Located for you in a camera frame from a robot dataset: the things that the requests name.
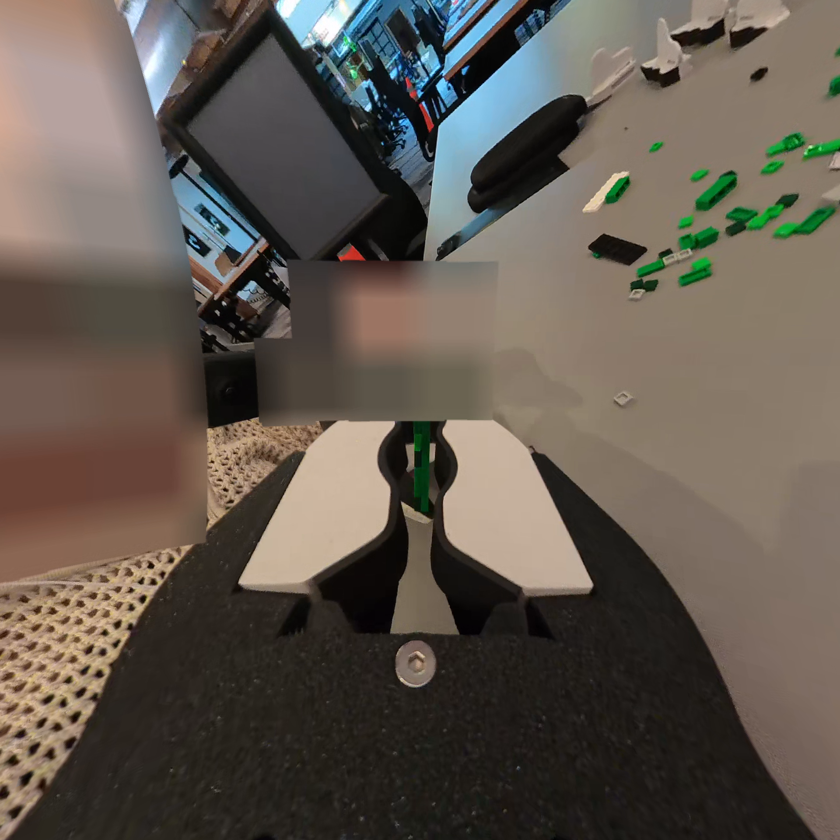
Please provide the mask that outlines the black office chair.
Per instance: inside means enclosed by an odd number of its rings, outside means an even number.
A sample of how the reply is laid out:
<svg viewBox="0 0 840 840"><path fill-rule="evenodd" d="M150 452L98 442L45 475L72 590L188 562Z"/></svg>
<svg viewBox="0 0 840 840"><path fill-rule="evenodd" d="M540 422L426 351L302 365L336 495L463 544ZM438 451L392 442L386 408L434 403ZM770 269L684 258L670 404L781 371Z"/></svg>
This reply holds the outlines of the black office chair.
<svg viewBox="0 0 840 840"><path fill-rule="evenodd" d="M412 187L389 171L386 199L366 225L363 241L377 257L390 261L424 259L427 214Z"/></svg>

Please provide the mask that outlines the white lego plate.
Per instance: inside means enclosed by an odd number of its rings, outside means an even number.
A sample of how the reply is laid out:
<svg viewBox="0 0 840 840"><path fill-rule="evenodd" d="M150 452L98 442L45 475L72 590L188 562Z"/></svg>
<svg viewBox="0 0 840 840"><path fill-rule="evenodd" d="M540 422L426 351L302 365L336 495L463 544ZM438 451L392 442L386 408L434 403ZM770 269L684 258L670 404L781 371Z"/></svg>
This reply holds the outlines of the white lego plate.
<svg viewBox="0 0 840 840"><path fill-rule="evenodd" d="M593 195L592 199L590 199L587 202L587 204L583 206L582 213L593 214L598 212L605 205L605 195L607 191L610 189L614 181L622 175L629 175L629 171L620 171L613 173L602 185L602 187L599 188L596 194Z"/></svg>

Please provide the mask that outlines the black long lego plate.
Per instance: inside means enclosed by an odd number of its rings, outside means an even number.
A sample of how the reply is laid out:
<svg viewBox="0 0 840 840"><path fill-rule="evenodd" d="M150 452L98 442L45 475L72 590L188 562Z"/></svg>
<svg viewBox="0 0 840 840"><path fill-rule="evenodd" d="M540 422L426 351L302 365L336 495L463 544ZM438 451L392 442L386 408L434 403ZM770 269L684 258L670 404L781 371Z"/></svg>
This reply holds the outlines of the black long lego plate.
<svg viewBox="0 0 840 840"><path fill-rule="evenodd" d="M631 266L648 251L643 245L610 234L599 235L588 244L587 248L594 256L608 259L622 266Z"/></svg>

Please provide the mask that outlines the long office desk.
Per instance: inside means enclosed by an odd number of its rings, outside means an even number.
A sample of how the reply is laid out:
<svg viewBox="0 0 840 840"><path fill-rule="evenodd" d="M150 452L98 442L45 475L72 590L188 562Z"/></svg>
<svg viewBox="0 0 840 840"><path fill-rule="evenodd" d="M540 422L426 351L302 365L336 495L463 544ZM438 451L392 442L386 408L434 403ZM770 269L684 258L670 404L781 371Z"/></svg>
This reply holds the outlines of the long office desk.
<svg viewBox="0 0 840 840"><path fill-rule="evenodd" d="M446 35L444 78L457 77L529 5L530 1L495 1L473 6Z"/></svg>

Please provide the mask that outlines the green lego plate assembly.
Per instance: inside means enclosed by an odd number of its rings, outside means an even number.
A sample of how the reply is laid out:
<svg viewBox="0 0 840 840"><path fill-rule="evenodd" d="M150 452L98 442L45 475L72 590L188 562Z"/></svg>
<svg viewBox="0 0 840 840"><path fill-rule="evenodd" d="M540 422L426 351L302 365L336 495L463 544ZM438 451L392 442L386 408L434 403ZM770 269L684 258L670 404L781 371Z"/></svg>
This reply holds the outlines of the green lego plate assembly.
<svg viewBox="0 0 840 840"><path fill-rule="evenodd" d="M434 504L430 500L432 424L429 421L413 423L413 509L426 518L434 517Z"/></svg>

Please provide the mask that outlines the black oblong pouch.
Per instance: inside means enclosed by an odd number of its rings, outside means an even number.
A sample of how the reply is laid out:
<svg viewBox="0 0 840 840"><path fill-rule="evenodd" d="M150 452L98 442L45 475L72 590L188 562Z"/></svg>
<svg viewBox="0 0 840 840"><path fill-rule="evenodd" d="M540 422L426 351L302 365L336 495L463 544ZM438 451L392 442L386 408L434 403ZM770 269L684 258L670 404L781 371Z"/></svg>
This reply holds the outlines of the black oblong pouch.
<svg viewBox="0 0 840 840"><path fill-rule="evenodd" d="M560 154L578 136L588 109L582 95L567 94L530 114L476 163L470 174L472 187L487 192L543 158Z"/></svg>
<svg viewBox="0 0 840 840"><path fill-rule="evenodd" d="M504 175L495 184L486 187L472 185L467 193L467 204L476 214L497 207L507 200L526 193L544 176L549 180L568 171L562 162L562 152L579 135L580 121L574 121L553 138L540 152L531 153L517 164L512 173Z"/></svg>

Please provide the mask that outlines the grey screen black frame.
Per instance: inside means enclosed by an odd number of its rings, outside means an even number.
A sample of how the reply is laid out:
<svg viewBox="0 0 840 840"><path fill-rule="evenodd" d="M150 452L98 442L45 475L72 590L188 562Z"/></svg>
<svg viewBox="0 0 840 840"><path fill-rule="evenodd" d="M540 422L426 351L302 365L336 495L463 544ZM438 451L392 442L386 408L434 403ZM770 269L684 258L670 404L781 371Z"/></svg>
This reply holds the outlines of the grey screen black frame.
<svg viewBox="0 0 840 840"><path fill-rule="evenodd" d="M388 197L387 168L272 2L161 121L284 259L336 259Z"/></svg>

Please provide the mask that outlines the orange cone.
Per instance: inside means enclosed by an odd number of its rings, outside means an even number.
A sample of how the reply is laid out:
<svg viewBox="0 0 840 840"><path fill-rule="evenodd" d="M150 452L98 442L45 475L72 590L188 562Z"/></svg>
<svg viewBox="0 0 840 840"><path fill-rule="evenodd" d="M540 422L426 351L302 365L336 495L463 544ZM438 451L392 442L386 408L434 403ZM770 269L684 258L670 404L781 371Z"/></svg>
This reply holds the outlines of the orange cone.
<svg viewBox="0 0 840 840"><path fill-rule="evenodd" d="M410 77L405 76L404 81L405 81L406 88L408 90L409 96L412 98L412 100L415 101L415 103L417 104L420 112L423 115L423 119L425 121L427 131L431 133L434 129L434 122L432 120L432 117L430 116L430 114L429 114L428 110L426 109L425 105L420 101L420 99L418 97L418 94L417 94L417 91L415 90L415 87L413 86Z"/></svg>

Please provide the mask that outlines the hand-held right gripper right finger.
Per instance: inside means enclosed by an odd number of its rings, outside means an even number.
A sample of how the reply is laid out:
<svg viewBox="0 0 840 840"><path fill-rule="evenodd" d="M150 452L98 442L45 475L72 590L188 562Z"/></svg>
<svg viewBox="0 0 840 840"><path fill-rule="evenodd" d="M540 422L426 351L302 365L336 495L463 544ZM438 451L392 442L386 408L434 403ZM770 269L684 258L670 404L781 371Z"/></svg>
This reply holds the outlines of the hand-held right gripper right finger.
<svg viewBox="0 0 840 840"><path fill-rule="evenodd" d="M445 421L435 442L430 564L458 634L551 635L539 599L594 585L531 452L492 420Z"/></svg>

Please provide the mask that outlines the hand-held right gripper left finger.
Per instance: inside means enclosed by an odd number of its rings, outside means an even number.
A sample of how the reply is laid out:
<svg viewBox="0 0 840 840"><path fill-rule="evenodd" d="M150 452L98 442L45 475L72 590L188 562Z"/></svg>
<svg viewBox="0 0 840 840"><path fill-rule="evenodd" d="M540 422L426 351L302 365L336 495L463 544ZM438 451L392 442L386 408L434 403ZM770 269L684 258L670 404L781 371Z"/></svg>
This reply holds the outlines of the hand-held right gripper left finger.
<svg viewBox="0 0 840 840"><path fill-rule="evenodd" d="M338 421L308 447L238 585L337 604L359 632L388 634L407 566L394 421Z"/></svg>

